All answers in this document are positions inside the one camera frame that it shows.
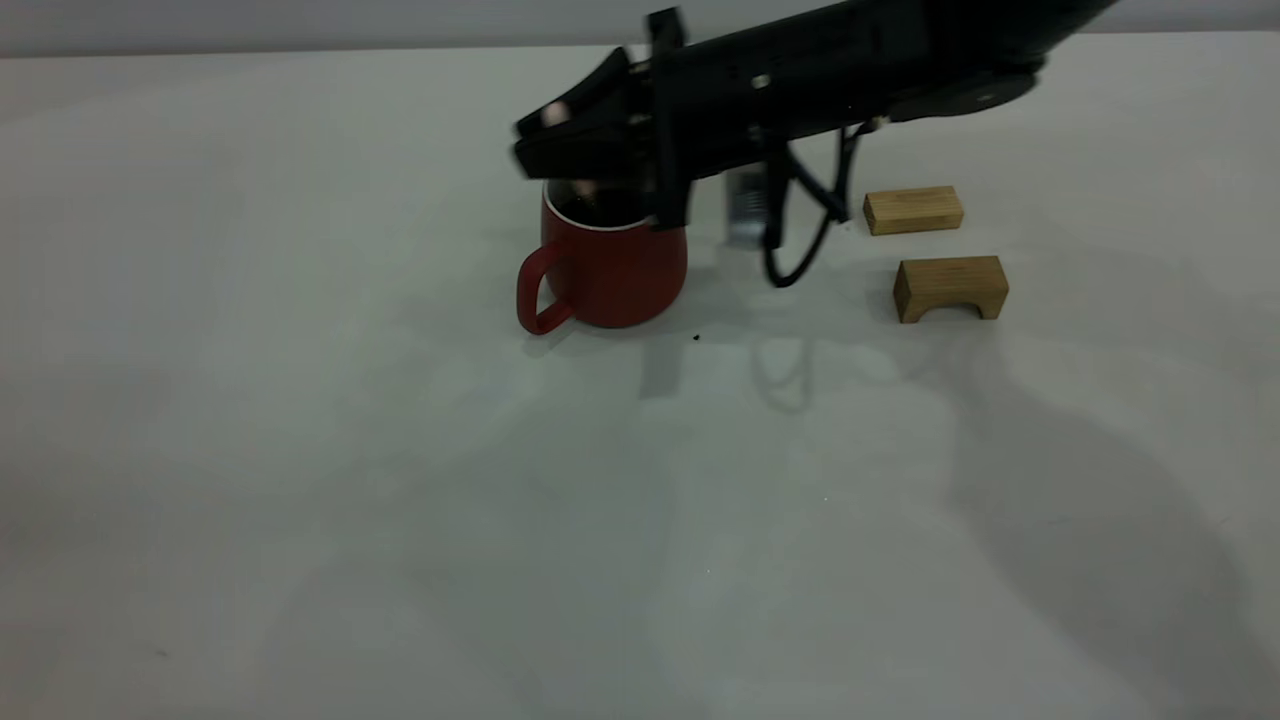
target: coffee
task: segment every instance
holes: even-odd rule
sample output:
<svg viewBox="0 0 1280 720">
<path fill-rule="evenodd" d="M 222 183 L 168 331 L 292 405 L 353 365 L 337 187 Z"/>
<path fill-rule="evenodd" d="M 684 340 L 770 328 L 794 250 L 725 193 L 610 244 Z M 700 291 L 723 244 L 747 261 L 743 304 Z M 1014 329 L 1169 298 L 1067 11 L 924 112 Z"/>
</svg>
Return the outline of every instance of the coffee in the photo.
<svg viewBox="0 0 1280 720">
<path fill-rule="evenodd" d="M 550 181 L 547 197 L 564 218 L 595 228 L 634 225 L 649 215 L 644 192 L 628 183 L 599 183 L 584 197 L 571 181 Z"/>
</svg>

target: mug rim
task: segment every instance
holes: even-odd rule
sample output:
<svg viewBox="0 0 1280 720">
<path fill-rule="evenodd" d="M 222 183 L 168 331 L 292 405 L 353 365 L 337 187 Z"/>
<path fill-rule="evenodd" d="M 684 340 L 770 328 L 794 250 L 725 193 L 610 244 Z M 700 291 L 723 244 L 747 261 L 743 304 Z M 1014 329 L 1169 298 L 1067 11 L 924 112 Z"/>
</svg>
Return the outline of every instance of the mug rim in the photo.
<svg viewBox="0 0 1280 720">
<path fill-rule="evenodd" d="M 634 231 L 639 227 L 644 227 L 649 224 L 649 220 L 653 219 L 652 215 L 645 215 L 644 218 L 631 223 L 630 225 L 613 225 L 613 227 L 588 225 L 584 223 L 579 223 L 577 220 L 571 220 L 566 218 L 564 214 L 559 211 L 559 208 L 557 208 L 556 204 L 552 202 L 550 192 L 552 192 L 552 183 L 550 181 L 547 181 L 543 183 L 543 204 L 550 208 L 552 213 L 556 213 L 557 218 L 564 220 L 566 223 L 573 225 L 577 229 L 590 231 L 590 232 L 626 232 L 626 231 Z"/>
</svg>

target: black cable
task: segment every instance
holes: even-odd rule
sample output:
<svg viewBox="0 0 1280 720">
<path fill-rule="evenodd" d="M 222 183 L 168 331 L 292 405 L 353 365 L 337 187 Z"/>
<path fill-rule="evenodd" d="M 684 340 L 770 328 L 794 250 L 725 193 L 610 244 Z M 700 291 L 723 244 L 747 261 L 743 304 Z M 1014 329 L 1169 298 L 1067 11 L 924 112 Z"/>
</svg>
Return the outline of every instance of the black cable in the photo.
<svg viewBox="0 0 1280 720">
<path fill-rule="evenodd" d="M 800 179 L 800 184 L 817 200 L 823 208 L 827 209 L 827 214 L 818 225 L 818 232 L 814 234 L 813 242 L 809 245 L 809 251 L 805 252 L 804 259 L 800 260 L 800 265 L 791 272 L 790 275 L 783 275 L 778 272 L 777 258 L 774 256 L 776 245 L 768 242 L 764 243 L 764 274 L 773 283 L 773 287 L 791 287 L 799 281 L 806 272 L 809 272 L 809 265 L 813 264 L 814 259 L 818 256 L 818 251 L 822 250 L 823 241 L 827 240 L 827 232 L 837 222 L 847 222 L 851 217 L 849 211 L 849 176 L 854 169 L 854 158 L 858 154 L 858 141 L 861 136 L 876 132 L 879 123 L 876 119 L 867 120 L 854 135 L 849 135 L 849 128 L 844 127 L 836 131 L 836 152 L 840 160 L 836 164 L 836 181 L 835 190 L 827 191 L 822 188 L 813 176 L 800 164 L 799 160 L 791 155 L 787 150 L 787 156 L 792 165 L 792 174 Z M 769 217 L 769 224 L 777 222 L 773 215 Z M 781 228 L 772 228 L 772 233 L 781 238 Z"/>
</svg>

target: red mug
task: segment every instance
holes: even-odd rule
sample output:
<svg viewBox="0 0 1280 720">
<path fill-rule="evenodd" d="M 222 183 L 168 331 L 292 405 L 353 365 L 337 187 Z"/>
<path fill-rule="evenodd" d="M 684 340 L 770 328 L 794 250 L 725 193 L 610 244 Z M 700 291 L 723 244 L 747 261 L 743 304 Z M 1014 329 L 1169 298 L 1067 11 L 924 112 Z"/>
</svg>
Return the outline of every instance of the red mug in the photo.
<svg viewBox="0 0 1280 720">
<path fill-rule="evenodd" d="M 685 229 L 654 232 L 652 219 L 593 227 L 571 220 L 543 188 L 543 246 L 520 268 L 516 316 L 526 331 L 547 334 L 577 318 L 602 328 L 652 320 L 676 301 L 689 270 Z M 538 286 L 550 283 L 556 302 L 538 311 Z"/>
</svg>

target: wooden arch block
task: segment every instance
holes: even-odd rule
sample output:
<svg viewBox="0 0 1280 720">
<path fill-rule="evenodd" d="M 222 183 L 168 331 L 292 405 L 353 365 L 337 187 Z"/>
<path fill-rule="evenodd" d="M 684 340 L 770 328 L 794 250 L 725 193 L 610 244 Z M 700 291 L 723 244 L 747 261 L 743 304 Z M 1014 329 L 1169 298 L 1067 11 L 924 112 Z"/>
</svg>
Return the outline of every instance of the wooden arch block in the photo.
<svg viewBox="0 0 1280 720">
<path fill-rule="evenodd" d="M 902 260 L 893 283 L 893 301 L 902 323 L 918 323 L 934 307 L 975 305 L 986 320 L 1005 307 L 1009 279 L 1000 258 Z"/>
</svg>

